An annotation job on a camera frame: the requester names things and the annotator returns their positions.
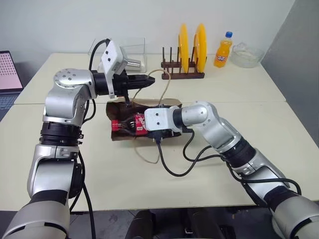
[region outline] yellow disc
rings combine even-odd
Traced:
[[[179,46],[179,58],[181,65],[185,73],[188,73],[188,36],[186,24],[183,23],[180,27],[178,35],[178,46]]]
[[[194,62],[197,63],[197,71],[204,72],[207,56],[206,32],[204,24],[198,25],[196,34],[194,36]]]

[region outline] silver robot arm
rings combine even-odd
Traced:
[[[223,156],[239,177],[245,180],[284,178],[283,173],[258,149],[253,148],[214,105],[197,101],[192,106],[153,108],[145,111],[149,131],[195,126],[205,140]],[[259,206],[273,214],[274,228],[287,239],[319,238],[319,207],[311,200],[289,190],[284,182],[242,183]]]
[[[30,202],[17,212],[3,239],[68,238],[68,199],[82,187],[82,165],[77,163],[85,103],[98,95],[125,96],[127,90],[147,87],[154,78],[128,76],[127,59],[119,46],[106,40],[103,73],[64,69],[55,74],[45,100],[40,143],[35,146],[27,181]]]

